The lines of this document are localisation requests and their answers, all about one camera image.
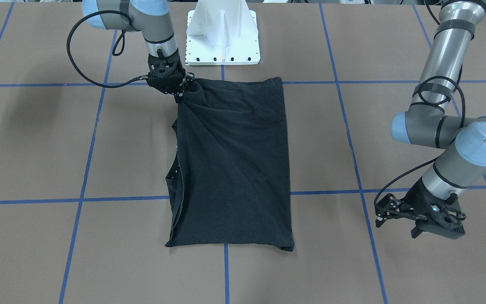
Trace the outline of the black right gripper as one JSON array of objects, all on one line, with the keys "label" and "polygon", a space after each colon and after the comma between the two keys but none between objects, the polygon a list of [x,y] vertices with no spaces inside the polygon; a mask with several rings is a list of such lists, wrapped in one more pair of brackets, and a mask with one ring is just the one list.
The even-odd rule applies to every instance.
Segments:
[{"label": "black right gripper", "polygon": [[179,50],[168,57],[149,54],[147,64],[150,69],[147,74],[147,85],[163,94],[173,95],[175,103],[181,103],[184,94],[195,82],[195,77],[186,75]]}]

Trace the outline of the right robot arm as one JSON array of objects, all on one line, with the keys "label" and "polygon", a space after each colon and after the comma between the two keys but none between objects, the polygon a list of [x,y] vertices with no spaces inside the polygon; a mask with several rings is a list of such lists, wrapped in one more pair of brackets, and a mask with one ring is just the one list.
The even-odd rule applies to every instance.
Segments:
[{"label": "right robot arm", "polygon": [[83,18],[91,27],[120,30],[119,42],[125,33],[141,32],[148,50],[146,75],[120,83],[122,87],[135,81],[146,81],[149,87],[172,95],[176,103],[194,83],[194,75],[185,71],[174,36],[170,7],[166,0],[83,0]]}]

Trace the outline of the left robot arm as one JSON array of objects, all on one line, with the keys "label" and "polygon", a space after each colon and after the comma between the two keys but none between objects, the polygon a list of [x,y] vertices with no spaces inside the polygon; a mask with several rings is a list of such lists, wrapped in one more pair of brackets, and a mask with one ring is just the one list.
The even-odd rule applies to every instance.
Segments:
[{"label": "left robot arm", "polygon": [[438,27],[418,85],[405,112],[393,118],[394,140],[443,149],[429,169],[397,199],[374,198],[376,227],[392,219],[415,222],[413,238],[423,232],[457,239],[465,234],[459,196],[486,173],[486,115],[466,117],[459,87],[463,61],[475,29],[486,15],[486,0],[448,0],[440,8]]}]

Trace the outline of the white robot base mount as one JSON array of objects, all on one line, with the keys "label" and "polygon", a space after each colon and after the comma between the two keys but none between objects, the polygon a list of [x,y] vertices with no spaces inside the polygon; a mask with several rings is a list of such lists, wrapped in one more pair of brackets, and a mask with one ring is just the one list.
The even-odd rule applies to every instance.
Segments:
[{"label": "white robot base mount", "polygon": [[188,12],[187,65],[254,65],[260,60],[257,14],[245,0],[199,0]]}]

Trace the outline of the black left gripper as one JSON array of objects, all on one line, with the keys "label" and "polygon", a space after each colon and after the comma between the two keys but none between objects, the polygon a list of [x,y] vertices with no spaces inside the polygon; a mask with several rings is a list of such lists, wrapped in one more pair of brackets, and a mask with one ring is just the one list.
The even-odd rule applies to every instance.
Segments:
[{"label": "black left gripper", "polygon": [[376,220],[375,225],[380,228],[387,220],[391,219],[425,219],[426,216],[419,215],[417,210],[430,204],[453,204],[458,202],[455,190],[447,190],[445,197],[435,196],[427,189],[422,178],[420,178],[407,192],[403,199],[397,199],[393,194],[386,194],[375,204]]}]

